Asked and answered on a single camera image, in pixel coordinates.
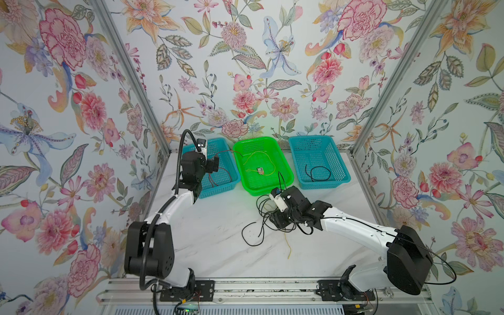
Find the teal basket right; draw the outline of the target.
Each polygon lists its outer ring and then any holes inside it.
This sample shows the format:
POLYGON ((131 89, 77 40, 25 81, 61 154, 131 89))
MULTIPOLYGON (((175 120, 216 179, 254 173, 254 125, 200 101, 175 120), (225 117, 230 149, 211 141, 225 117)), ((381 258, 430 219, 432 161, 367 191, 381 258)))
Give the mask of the teal basket right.
POLYGON ((333 189, 350 182, 350 173, 331 137, 294 136, 289 145, 303 190, 333 189))

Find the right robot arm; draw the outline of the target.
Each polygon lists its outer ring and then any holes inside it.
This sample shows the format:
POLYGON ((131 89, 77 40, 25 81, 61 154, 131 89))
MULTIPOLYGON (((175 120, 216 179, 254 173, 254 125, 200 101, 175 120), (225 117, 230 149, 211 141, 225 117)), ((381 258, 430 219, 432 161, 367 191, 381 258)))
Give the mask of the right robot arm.
POLYGON ((399 229, 369 223, 349 215, 330 203, 310 202, 301 191, 291 186, 273 189, 269 198, 276 205, 270 221, 278 229, 290 224, 311 230, 344 236, 379 256, 379 261, 364 266, 350 265, 329 292, 340 299, 356 300, 376 289, 395 287, 419 295, 433 265, 430 251, 418 233, 406 225, 399 229))

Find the teal basket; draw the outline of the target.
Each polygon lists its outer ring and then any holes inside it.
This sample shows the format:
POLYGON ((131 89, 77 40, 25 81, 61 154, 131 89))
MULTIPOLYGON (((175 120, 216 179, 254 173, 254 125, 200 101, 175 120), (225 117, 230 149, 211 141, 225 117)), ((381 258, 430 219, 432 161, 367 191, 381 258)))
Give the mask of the teal basket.
POLYGON ((223 138, 209 139, 207 141, 207 157, 212 158, 214 155, 218 155, 220 159, 219 171, 204 175, 199 199, 234 190, 240 182, 241 178, 234 155, 223 138))
POLYGON ((331 137, 294 136, 289 145, 303 190, 333 189, 350 182, 350 173, 331 137))

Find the teal basket left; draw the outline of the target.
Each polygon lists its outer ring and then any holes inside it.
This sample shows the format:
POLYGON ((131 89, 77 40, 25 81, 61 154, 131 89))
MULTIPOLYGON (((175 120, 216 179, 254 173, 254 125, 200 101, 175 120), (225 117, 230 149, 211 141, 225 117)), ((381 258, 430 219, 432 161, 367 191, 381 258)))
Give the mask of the teal basket left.
POLYGON ((212 158, 214 155, 218 155, 220 159, 219 171, 204 175, 199 199, 234 190, 240 182, 241 178, 234 155, 223 138, 209 139, 207 141, 207 157, 212 158))

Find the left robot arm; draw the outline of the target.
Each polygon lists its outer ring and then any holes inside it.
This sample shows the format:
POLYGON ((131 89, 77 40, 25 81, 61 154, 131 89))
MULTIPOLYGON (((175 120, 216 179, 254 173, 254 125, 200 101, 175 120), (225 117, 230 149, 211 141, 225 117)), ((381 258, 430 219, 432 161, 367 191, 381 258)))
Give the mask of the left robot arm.
POLYGON ((175 258, 171 224, 181 211, 191 207, 202 192, 206 174, 219 170, 219 157, 206 152, 186 152, 179 158, 173 194, 155 214, 132 223, 127 231, 125 273, 139 277, 139 288, 192 287, 194 271, 175 258))

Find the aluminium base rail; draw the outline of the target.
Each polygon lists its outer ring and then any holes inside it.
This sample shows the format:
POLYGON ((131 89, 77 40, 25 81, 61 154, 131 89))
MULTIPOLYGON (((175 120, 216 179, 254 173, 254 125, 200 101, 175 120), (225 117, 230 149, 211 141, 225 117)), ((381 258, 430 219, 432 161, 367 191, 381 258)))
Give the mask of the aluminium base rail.
MULTIPOLYGON (((357 299, 340 297, 335 290, 335 278, 214 278, 213 300, 210 305, 230 304, 355 304, 357 299)), ((136 278, 110 280, 97 297, 100 306, 151 305, 153 293, 141 291, 136 278)), ((429 290, 409 295, 395 287, 370 290, 363 302, 379 304, 433 304, 429 290)))

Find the bright green basket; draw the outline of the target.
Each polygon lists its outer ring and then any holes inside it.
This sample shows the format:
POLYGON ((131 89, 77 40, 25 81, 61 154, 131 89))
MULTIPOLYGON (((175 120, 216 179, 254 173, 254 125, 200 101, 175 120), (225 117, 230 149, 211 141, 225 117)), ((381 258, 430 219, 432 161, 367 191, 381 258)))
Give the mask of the bright green basket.
POLYGON ((275 139, 266 136, 241 140, 232 149, 242 186, 252 196, 269 194, 274 188, 293 184, 293 171, 275 139), (257 173, 259 167, 265 174, 257 173))

